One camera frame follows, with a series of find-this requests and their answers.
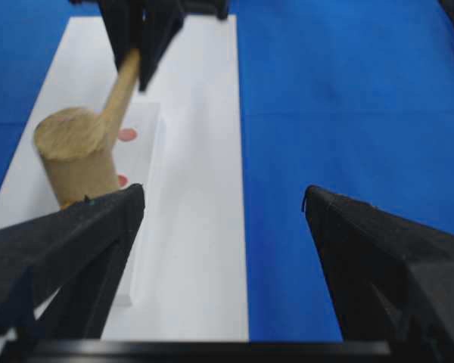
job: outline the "black clamp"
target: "black clamp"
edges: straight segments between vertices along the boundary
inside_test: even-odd
[[[72,3],[81,0],[70,0]],[[130,48],[141,55],[139,89],[144,91],[187,14],[229,15],[229,0],[97,0],[117,68]]]

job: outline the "white board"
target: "white board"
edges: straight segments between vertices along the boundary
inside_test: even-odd
[[[64,107],[100,110],[116,75],[112,59],[101,18],[71,18],[30,120]],[[132,99],[152,103],[161,104],[163,141],[135,243],[135,298],[111,309],[103,339],[247,340],[235,17],[187,18],[146,94]]]

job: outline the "pink mark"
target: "pink mark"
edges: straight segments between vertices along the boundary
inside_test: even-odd
[[[118,175],[118,181],[120,182],[121,188],[128,184],[128,178],[125,177],[124,175]]]
[[[136,136],[138,133],[134,129],[122,129],[118,133],[118,139],[124,142],[134,140]]]

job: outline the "blue tablecloth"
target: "blue tablecloth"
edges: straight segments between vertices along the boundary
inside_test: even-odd
[[[300,211],[321,185],[454,233],[454,30],[437,0],[232,0],[252,340],[339,340]],[[67,19],[0,0],[0,184]]]

